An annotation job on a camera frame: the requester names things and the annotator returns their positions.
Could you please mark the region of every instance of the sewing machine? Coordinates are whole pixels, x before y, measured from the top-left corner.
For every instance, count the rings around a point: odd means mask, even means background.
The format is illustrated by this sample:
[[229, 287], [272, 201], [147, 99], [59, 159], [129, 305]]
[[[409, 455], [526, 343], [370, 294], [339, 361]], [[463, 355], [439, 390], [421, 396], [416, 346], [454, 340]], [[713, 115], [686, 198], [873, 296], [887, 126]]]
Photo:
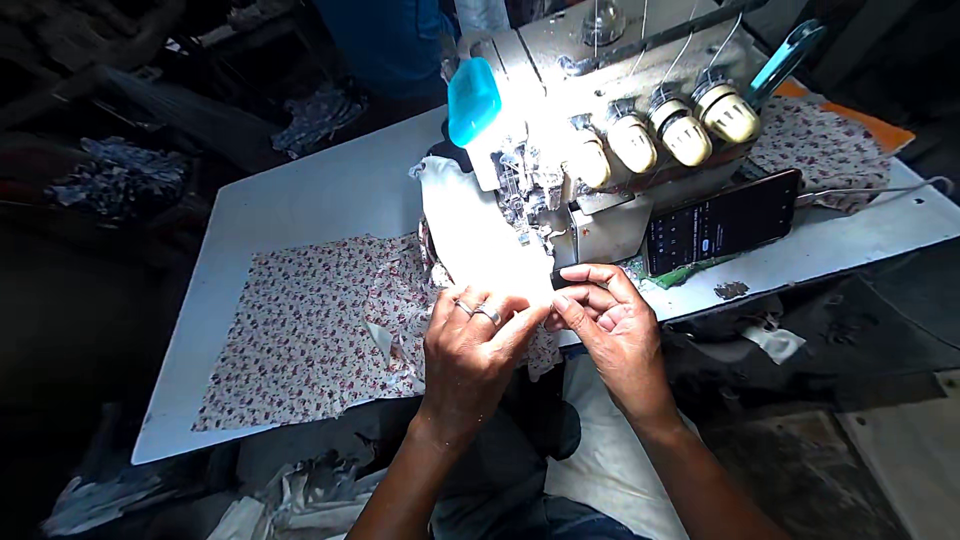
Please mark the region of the sewing machine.
[[451, 96], [451, 138], [517, 240], [555, 269], [632, 257], [652, 211], [730, 185], [761, 128], [739, 22], [765, 3], [587, 1], [461, 43], [457, 76], [491, 108], [458, 126]]

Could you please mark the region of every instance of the silver ring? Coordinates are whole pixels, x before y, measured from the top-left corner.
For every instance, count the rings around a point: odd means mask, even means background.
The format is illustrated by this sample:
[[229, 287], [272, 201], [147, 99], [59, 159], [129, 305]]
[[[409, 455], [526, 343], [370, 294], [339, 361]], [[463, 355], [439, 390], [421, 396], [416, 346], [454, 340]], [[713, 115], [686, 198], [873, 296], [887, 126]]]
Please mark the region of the silver ring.
[[473, 311], [474, 315], [477, 313], [483, 313], [484, 315], [487, 315], [488, 317], [490, 317], [490, 320], [493, 321], [493, 325], [495, 327], [500, 326], [500, 314], [497, 313], [495, 309], [487, 306], [486, 302], [484, 302], [480, 306], [477, 306], [477, 309]]
[[454, 304], [455, 304], [457, 307], [459, 307], [460, 309], [462, 309], [463, 311], [466, 311], [466, 312], [467, 312], [467, 315], [469, 315], [469, 316], [471, 316], [471, 317], [473, 316], [473, 309], [470, 309], [470, 306], [468, 306], [467, 303], [464, 302], [463, 300], [458, 300], [458, 301], [454, 302]]

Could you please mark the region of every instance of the blue plastic cover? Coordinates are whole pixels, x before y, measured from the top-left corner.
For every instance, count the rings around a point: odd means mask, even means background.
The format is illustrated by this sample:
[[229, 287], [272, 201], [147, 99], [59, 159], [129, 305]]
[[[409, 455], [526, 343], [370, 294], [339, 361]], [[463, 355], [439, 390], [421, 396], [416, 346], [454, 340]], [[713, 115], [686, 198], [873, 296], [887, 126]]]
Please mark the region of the blue plastic cover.
[[461, 61], [446, 88], [446, 103], [450, 140], [463, 148], [493, 123], [503, 106], [490, 64], [482, 58]]

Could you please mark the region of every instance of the floral fabric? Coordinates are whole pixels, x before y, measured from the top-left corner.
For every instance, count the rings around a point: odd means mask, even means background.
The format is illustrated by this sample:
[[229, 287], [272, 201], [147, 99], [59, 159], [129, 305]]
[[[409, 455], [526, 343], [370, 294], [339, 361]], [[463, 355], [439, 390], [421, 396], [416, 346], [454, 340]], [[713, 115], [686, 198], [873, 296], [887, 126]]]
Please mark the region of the floral fabric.
[[[422, 394], [423, 334], [437, 293], [452, 285], [431, 254], [421, 222], [419, 233], [397, 238], [254, 255], [192, 429], [296, 424]], [[388, 354], [368, 324], [389, 332]], [[559, 361], [540, 329], [522, 360], [531, 379]]]
[[[886, 187], [890, 161], [862, 124], [803, 99], [773, 96], [760, 112], [763, 135], [750, 159], [768, 172], [804, 172], [801, 193], [831, 188]], [[856, 212], [876, 194], [827, 195], [815, 204]]]

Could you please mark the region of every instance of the table top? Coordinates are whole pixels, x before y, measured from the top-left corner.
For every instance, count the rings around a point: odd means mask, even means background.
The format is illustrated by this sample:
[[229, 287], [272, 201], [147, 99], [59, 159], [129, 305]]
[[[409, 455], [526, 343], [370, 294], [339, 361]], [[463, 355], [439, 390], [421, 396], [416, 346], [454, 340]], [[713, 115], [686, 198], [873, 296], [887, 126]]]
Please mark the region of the table top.
[[[204, 245], [143, 421], [132, 463], [229, 441], [273, 426], [191, 431], [217, 355], [227, 339], [251, 255], [369, 233], [410, 233], [422, 212], [420, 183], [407, 171], [442, 139], [446, 107], [265, 171], [220, 190]], [[891, 185], [922, 179], [894, 160]], [[662, 290], [641, 292], [660, 320], [728, 302], [713, 291], [743, 282], [769, 292], [960, 236], [960, 209], [932, 187], [884, 194], [849, 217], [798, 214], [786, 238]], [[565, 334], [563, 344], [576, 342]]]
[[443, 140], [446, 107], [224, 186], [133, 448], [135, 464], [183, 454], [271, 426], [191, 431], [227, 341], [251, 256], [365, 233], [417, 229], [420, 183], [407, 176]]

